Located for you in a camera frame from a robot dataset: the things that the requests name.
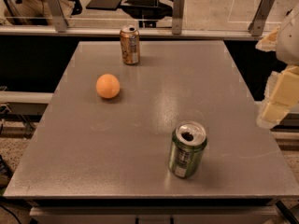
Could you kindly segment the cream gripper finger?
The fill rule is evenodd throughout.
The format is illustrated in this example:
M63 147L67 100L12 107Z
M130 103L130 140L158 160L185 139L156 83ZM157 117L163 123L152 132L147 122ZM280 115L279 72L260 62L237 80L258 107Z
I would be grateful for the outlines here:
M275 51L277 48L278 31L279 28L275 28L269 35L259 40L255 48L264 52Z
M267 80L256 123L272 129L299 103L299 67L288 65L282 72L272 72Z

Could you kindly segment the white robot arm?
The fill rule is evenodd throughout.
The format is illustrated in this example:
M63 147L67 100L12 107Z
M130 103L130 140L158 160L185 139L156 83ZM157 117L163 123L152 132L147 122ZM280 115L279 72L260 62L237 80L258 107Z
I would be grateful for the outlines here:
M256 49L274 51L277 59L287 64L283 71L271 73L259 106L257 125L272 129L299 103L299 4L257 43Z

